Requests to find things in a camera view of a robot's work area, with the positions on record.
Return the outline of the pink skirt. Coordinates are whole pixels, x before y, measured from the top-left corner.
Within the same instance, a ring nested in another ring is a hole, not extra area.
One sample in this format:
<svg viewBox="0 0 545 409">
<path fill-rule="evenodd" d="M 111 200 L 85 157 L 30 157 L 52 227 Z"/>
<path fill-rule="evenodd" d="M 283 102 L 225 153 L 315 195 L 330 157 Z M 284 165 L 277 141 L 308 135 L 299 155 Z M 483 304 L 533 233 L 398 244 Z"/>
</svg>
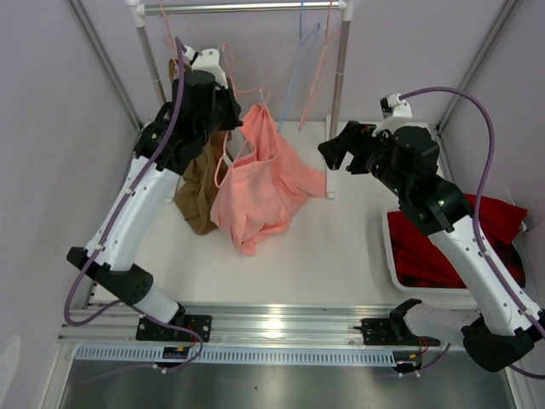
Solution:
<svg viewBox="0 0 545 409">
<path fill-rule="evenodd" d="M 268 235 L 288 229 L 310 197 L 326 196 L 326 175 L 301 160 L 263 104 L 249 109 L 240 134 L 249 153 L 238 154 L 215 180 L 210 219 L 240 253 L 253 256 Z"/>
</svg>

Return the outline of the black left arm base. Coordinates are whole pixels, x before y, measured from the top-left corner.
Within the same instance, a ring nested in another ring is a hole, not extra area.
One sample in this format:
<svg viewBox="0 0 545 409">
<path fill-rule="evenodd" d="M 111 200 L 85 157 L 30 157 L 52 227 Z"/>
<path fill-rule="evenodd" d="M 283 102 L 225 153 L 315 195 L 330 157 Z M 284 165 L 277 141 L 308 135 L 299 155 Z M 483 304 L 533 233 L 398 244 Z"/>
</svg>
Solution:
<svg viewBox="0 0 545 409">
<path fill-rule="evenodd" d="M 171 321 L 161 323 L 144 314 L 139 318 L 135 339 L 137 341 L 164 343 L 207 343 L 210 339 L 213 318 L 206 314 L 188 314 L 178 305 L 179 310 Z"/>
</svg>

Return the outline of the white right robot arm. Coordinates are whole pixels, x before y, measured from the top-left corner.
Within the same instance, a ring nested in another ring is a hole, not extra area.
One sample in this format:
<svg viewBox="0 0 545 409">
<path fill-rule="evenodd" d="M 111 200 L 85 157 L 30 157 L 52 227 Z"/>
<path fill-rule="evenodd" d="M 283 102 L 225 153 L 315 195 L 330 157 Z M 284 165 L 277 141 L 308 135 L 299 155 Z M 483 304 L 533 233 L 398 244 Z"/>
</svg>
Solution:
<svg viewBox="0 0 545 409">
<path fill-rule="evenodd" d="M 395 342 L 435 338 L 464 347 L 478 366 L 499 372 L 544 338 L 542 309 L 475 226 L 476 212 L 464 193 L 438 176 L 439 146 L 427 129 L 376 132 L 372 125 L 350 121 L 318 151 L 330 170 L 338 170 L 351 154 L 350 174 L 371 174 L 391 191 L 401 213 L 446 257 L 477 303 L 477 311 L 463 313 L 411 298 L 390 313 L 388 331 Z"/>
</svg>

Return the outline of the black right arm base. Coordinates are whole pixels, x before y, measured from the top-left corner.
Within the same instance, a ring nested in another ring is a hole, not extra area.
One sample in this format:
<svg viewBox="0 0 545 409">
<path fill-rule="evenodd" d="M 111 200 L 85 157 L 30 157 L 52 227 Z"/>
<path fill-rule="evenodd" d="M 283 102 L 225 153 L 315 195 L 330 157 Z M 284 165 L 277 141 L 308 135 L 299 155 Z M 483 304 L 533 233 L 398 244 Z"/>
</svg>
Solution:
<svg viewBox="0 0 545 409">
<path fill-rule="evenodd" d="M 429 348 L 440 346 L 440 341 L 414 335 L 404 322 L 409 310 L 421 305 L 421 300 L 410 298 L 394 308 L 387 318 L 363 318 L 353 328 L 361 334 L 366 346 L 416 347 L 415 351 L 393 353 L 392 369 L 398 378 L 410 375 L 420 377 L 424 371 L 434 367 L 450 348 L 447 345 L 437 357 L 425 362 L 424 356 Z"/>
</svg>

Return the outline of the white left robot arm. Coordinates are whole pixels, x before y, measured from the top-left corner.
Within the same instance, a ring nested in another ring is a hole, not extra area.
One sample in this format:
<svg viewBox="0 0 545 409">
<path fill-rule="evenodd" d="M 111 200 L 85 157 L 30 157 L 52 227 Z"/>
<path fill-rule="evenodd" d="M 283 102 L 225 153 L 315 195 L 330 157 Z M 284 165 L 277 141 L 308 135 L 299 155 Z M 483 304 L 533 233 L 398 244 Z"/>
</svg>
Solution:
<svg viewBox="0 0 545 409">
<path fill-rule="evenodd" d="M 72 247 L 67 261 L 78 269 L 64 306 L 68 325 L 72 299 L 88 277 L 122 302 L 155 321 L 155 331 L 174 341 L 185 330 L 184 308 L 167 296 L 151 273 L 135 262 L 142 237 L 158 207 L 191 161 L 220 130 L 241 125 L 241 107 L 223 71 L 186 70 L 172 84 L 164 103 L 135 144 L 129 173 L 97 233 L 84 247 Z"/>
</svg>

